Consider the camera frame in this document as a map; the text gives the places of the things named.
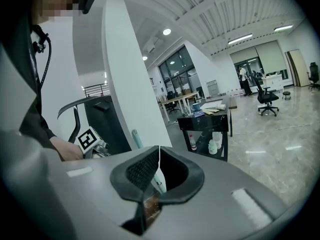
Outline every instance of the stool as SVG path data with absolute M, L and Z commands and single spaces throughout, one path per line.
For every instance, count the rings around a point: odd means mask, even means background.
M 291 96 L 290 96 L 290 91 L 284 91 L 282 93 L 282 99 L 284 98 L 285 100 L 287 99 L 287 96 L 289 96 L 290 100 L 291 100 Z

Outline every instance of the white cabinet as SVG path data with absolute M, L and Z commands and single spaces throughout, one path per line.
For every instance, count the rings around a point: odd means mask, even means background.
M 268 91 L 277 90 L 284 91 L 284 84 L 281 74 L 274 74 L 261 78 L 263 81 L 263 87 L 270 87 Z

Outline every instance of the hand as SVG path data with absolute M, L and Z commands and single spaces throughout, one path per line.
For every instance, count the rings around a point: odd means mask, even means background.
M 50 141 L 65 161 L 81 160 L 84 156 L 78 145 L 57 137 L 50 138 Z

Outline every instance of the white shirt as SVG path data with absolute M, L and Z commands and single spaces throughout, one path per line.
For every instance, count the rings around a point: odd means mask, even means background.
M 241 79 L 241 81 L 245 81 L 247 78 L 246 78 L 246 76 L 247 76 L 247 71 L 242 67 L 241 69 L 240 69 L 240 73 L 239 73 L 240 75 L 242 75 L 242 79 Z

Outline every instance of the ceiling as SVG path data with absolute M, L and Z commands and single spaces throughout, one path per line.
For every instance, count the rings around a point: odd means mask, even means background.
M 181 35 L 175 31 L 163 35 L 166 26 L 148 18 L 143 6 L 128 0 L 125 4 L 141 54 L 148 58 L 144 62 L 147 69 L 175 44 L 182 45 Z
M 104 70 L 101 49 L 102 8 L 96 0 L 87 15 L 73 20 L 73 48 L 79 75 Z M 158 66 L 188 40 L 207 57 L 232 53 L 287 35 L 305 18 L 294 0 L 125 0 L 146 68 Z M 293 24 L 291 29 L 274 28 Z M 165 28 L 172 30 L 163 35 Z M 250 39 L 228 41 L 252 34 Z
M 228 41 L 247 34 L 253 36 L 243 43 L 268 35 L 287 34 L 305 18 L 294 0 L 127 1 L 143 6 L 149 19 L 170 27 L 207 56 L 232 50 L 241 43 L 228 45 Z M 143 28 L 144 21 L 137 22 L 136 26 Z M 275 27 L 289 24 L 294 27 L 274 32 Z

